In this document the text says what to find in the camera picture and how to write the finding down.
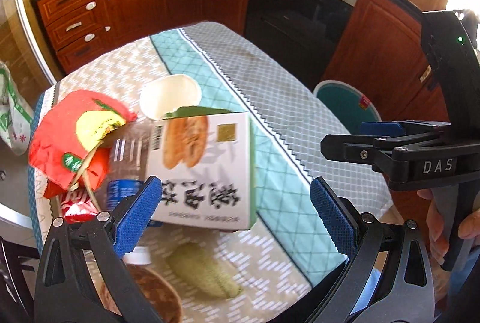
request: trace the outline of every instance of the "white plate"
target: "white plate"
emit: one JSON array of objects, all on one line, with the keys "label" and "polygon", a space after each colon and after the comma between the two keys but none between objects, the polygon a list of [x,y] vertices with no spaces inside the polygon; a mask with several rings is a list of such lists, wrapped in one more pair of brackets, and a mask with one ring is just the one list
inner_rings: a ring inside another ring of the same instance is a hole
[{"label": "white plate", "polygon": [[180,107],[200,104],[202,90],[197,81],[185,74],[174,74],[148,83],[140,94],[140,109],[152,120]]}]

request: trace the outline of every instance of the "white bottle cap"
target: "white bottle cap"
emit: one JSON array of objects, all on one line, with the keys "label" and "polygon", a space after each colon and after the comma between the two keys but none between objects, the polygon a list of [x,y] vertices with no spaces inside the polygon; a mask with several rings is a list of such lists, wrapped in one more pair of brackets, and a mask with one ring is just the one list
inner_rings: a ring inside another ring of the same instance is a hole
[{"label": "white bottle cap", "polygon": [[127,265],[150,265],[152,263],[150,249],[147,246],[137,246],[131,253],[123,256],[123,261]]}]

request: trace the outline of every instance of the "gold square label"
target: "gold square label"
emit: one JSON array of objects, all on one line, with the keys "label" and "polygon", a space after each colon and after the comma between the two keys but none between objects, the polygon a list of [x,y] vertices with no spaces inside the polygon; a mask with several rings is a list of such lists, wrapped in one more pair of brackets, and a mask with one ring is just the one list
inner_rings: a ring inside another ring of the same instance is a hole
[{"label": "gold square label", "polygon": [[236,124],[220,124],[217,128],[217,142],[231,142],[237,139]]}]

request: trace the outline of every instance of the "white box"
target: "white box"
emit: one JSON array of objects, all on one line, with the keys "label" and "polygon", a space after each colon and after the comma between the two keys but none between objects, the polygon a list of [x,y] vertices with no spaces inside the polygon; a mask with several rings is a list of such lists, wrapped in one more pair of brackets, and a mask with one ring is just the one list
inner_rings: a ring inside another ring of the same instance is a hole
[{"label": "white box", "polygon": [[255,221],[250,131],[248,112],[155,122],[145,179],[160,178],[163,194],[152,220],[249,229]]}]

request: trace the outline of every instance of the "oven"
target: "oven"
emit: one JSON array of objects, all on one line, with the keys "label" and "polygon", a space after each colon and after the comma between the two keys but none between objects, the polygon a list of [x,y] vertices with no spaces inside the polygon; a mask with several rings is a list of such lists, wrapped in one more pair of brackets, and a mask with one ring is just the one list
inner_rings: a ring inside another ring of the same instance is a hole
[{"label": "oven", "polygon": [[356,1],[249,0],[245,37],[313,90]]}]

